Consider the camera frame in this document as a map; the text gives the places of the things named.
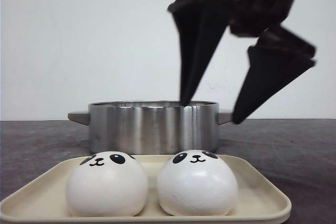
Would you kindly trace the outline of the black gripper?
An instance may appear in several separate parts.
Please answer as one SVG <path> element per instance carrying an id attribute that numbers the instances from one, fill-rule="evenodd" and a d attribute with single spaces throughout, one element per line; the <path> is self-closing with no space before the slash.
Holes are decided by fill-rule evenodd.
<path id="1" fill-rule="evenodd" d="M 189 105 L 225 32 L 258 38 L 258 46 L 313 57 L 310 43 L 284 29 L 294 0 L 175 0 L 168 6 L 181 51 L 180 103 Z"/>

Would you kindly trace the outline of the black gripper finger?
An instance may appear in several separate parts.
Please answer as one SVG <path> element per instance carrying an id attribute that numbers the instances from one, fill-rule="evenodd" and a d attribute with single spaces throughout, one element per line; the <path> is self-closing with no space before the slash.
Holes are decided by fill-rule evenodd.
<path id="1" fill-rule="evenodd" d="M 290 50 L 248 48 L 249 70 L 236 100 L 232 121 L 240 124 L 274 94 L 315 65 L 309 57 Z"/>

